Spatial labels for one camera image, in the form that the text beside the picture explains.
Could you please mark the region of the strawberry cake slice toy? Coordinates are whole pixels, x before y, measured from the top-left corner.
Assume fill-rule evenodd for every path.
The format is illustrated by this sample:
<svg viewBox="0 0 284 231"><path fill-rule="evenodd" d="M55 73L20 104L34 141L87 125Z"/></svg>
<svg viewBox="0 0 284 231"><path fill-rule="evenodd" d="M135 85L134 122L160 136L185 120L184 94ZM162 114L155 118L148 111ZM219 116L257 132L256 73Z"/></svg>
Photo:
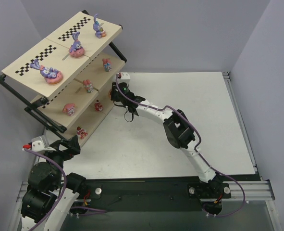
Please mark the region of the strawberry cake slice toy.
<svg viewBox="0 0 284 231"><path fill-rule="evenodd" d="M78 136L80 139L84 139L85 137L88 136L87 131L86 131L85 129L83 129L82 127L77 127L76 133L77 133L77 136Z"/></svg>

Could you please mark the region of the pink bear red cake toy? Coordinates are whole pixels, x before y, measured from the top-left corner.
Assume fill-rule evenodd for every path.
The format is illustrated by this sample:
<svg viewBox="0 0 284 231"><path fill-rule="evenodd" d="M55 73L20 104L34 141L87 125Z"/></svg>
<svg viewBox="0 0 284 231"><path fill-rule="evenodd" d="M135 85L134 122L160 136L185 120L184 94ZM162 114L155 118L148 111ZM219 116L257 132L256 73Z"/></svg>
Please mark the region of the pink bear red cake toy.
<svg viewBox="0 0 284 231"><path fill-rule="evenodd" d="M103 110L103 105L99 100L96 100L94 103L94 108L97 112L101 112Z"/></svg>

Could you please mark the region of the pink figure flower wreath toy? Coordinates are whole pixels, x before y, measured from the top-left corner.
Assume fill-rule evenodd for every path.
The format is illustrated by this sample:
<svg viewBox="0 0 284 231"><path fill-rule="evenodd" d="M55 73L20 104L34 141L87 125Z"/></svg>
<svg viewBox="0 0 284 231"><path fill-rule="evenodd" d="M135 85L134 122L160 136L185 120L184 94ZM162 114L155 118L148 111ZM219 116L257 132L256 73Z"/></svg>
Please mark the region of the pink figure flower wreath toy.
<svg viewBox="0 0 284 231"><path fill-rule="evenodd" d="M94 90L92 82L89 79L83 80L83 86L87 93L92 93Z"/></svg>

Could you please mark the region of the pink figure blue sunglasses toy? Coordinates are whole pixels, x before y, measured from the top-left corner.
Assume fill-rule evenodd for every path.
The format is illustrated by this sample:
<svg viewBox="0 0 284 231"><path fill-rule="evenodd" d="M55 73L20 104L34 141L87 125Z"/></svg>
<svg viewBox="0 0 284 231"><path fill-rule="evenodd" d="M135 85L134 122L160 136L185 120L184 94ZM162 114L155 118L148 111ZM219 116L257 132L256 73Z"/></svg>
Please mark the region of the pink figure blue sunglasses toy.
<svg viewBox="0 0 284 231"><path fill-rule="evenodd" d="M112 66L111 66L111 60L110 60L110 58L103 58L102 61L103 61L104 70L105 70L106 72L111 71L111 70L112 70Z"/></svg>

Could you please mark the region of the purple bunny holding cupcake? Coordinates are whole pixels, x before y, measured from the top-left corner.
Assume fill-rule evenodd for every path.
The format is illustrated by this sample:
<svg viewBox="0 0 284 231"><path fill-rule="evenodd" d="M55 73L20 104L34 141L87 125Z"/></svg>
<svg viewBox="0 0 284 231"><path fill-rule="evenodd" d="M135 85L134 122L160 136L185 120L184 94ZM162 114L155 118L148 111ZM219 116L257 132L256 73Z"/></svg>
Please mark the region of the purple bunny holding cupcake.
<svg viewBox="0 0 284 231"><path fill-rule="evenodd" d="M93 30L95 31L95 36L97 38L103 38L106 36L106 31L103 29L103 27L99 24L97 21L98 13L94 15L93 17Z"/></svg>

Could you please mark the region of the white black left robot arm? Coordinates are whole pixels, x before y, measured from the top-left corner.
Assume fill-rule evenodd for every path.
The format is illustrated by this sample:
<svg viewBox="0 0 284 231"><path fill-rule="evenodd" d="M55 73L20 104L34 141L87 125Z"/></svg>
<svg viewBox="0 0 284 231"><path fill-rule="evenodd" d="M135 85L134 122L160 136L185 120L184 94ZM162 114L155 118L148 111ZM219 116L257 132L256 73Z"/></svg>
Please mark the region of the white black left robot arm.
<svg viewBox="0 0 284 231"><path fill-rule="evenodd" d="M81 152L78 137L49 144L42 135L24 145L23 151L42 161L33 165L27 180L21 207L22 230L58 231L74 201L89 195L85 177L67 175L63 170L64 162Z"/></svg>

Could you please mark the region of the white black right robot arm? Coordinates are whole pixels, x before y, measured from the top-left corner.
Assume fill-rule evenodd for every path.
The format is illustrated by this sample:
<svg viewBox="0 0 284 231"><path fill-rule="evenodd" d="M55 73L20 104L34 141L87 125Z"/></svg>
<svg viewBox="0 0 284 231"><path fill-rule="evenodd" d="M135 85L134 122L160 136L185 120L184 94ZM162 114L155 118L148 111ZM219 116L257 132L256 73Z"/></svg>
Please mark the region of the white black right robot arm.
<svg viewBox="0 0 284 231"><path fill-rule="evenodd" d="M206 184L205 188L219 195L224 193L219 174L198 152L201 137L189 124L183 111L168 106L159 109L145 98L134 95L125 82L112 83L111 100L120 103L119 106L126 108L132 116L144 117L162 125L169 144L187 156L199 180Z"/></svg>

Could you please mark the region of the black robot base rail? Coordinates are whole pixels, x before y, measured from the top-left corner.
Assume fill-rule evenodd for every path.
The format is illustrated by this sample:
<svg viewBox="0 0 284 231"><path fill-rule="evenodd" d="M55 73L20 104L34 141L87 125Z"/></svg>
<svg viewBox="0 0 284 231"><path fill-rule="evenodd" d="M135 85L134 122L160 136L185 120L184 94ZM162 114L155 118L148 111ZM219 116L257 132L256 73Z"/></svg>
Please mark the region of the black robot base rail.
<svg viewBox="0 0 284 231"><path fill-rule="evenodd" d="M86 201L92 209L107 212L191 212L210 209L219 214L230 187L220 177L204 183L198 177L86 180L74 212Z"/></svg>

